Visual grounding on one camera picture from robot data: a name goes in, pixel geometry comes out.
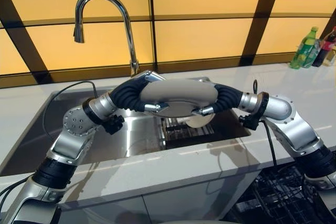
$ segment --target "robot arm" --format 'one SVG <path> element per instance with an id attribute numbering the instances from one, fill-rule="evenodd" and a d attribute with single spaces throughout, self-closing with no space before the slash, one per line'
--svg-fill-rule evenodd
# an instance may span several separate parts
<path id="1" fill-rule="evenodd" d="M 60 217 L 57 203 L 61 201 L 77 166 L 89 151 L 96 129 L 103 126 L 110 134 L 121 129 L 123 118 L 113 115 L 118 108 L 129 106 L 138 111 L 150 112 L 163 109 L 164 103 L 133 102 L 146 84 L 158 80 L 164 78 L 155 72 L 145 71 L 119 88 L 68 110 L 63 117 L 62 132 L 48 150 L 45 160 L 28 178 L 1 223 L 57 223 Z"/>
<path id="2" fill-rule="evenodd" d="M 110 134 L 118 131 L 123 122 L 122 118 L 113 116 L 118 108 L 154 114 L 166 109 L 168 104 L 164 100 L 156 104 L 140 100 L 140 94 L 148 83 L 163 80 L 157 73 L 146 71 L 111 92 L 70 109 L 64 116 L 63 130 L 46 159 L 28 179 L 2 223 L 57 223 L 60 210 L 56 203 L 62 199 L 76 167 L 89 150 L 96 129 L 103 126 Z M 336 162 L 321 138 L 297 113 L 293 102 L 281 96 L 271 97 L 265 92 L 256 95 L 221 84 L 208 84 L 217 90 L 217 100 L 205 108 L 196 108 L 192 113 L 208 115 L 239 108 L 250 113 L 240 120 L 243 126 L 252 130 L 256 129 L 260 119 L 264 119 L 277 140 L 305 172 L 306 180 L 316 186 L 319 199 L 336 219 L 336 202 L 331 200 L 336 195 Z M 31 214 L 34 211 L 38 211 L 38 215 Z"/>

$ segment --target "chrome faucet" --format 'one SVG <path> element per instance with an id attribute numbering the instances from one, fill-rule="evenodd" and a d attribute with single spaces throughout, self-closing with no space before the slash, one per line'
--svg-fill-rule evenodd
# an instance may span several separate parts
<path id="1" fill-rule="evenodd" d="M 75 10 L 75 30 L 73 32 L 73 36 L 75 37 L 75 42 L 84 43 L 84 36 L 83 36 L 83 9 L 87 2 L 90 0 L 78 0 L 76 4 Z M 134 41 L 132 35 L 132 28 L 130 22 L 130 16 L 125 8 L 125 6 L 120 2 L 120 0 L 108 0 L 113 3 L 118 10 L 121 12 L 122 18 L 124 20 L 125 29 L 126 29 L 126 36 L 128 47 L 130 50 L 131 55 L 131 77 L 135 76 L 139 73 L 139 62 L 135 56 L 135 49 L 134 49 Z"/>

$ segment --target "green bottle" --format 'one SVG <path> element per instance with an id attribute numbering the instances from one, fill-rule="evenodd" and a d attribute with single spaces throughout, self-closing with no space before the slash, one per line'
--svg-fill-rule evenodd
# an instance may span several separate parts
<path id="1" fill-rule="evenodd" d="M 314 46 L 316 31 L 319 28 L 313 26 L 305 38 L 303 38 L 298 50 L 296 51 L 294 58 L 290 62 L 289 66 L 294 69 L 299 69 L 302 64 L 306 61 L 307 55 Z"/>

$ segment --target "white countertop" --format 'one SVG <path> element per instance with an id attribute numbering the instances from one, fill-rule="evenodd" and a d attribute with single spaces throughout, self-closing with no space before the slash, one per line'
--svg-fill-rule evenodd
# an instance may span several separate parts
<path id="1" fill-rule="evenodd" d="M 169 73 L 163 76 L 168 79 L 207 76 L 212 82 L 246 92 L 252 91 L 253 80 L 257 79 L 258 92 L 266 91 L 271 95 L 282 94 L 291 98 L 300 115 L 316 130 L 325 145 L 335 150 L 335 66 L 293 70 L 282 63 Z M 94 80 L 94 83 L 98 87 L 113 86 L 127 79 Z M 55 83 L 0 90 L 1 163 L 50 93 L 70 84 L 72 83 Z M 244 114 L 236 109 L 235 112 L 238 115 Z M 273 135 L 272 139 L 278 162 L 291 161 Z M 85 206 L 245 173 L 271 165 L 266 132 L 261 126 L 256 131 L 251 131 L 251 136 L 248 137 L 81 165 L 71 180 L 63 202 L 66 202 L 65 207 Z M 27 174 L 0 177 L 0 191 L 26 176 Z M 17 192 L 18 189 L 10 194 L 3 211 L 7 210 Z"/>

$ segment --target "red bottle label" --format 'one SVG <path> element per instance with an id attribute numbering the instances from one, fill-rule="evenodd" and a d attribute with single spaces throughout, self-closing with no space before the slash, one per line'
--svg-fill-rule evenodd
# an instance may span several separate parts
<path id="1" fill-rule="evenodd" d="M 322 49 L 326 50 L 326 51 L 330 51 L 331 48 L 333 47 L 333 45 L 334 45 L 334 42 L 325 41 L 323 46 L 322 46 Z"/>

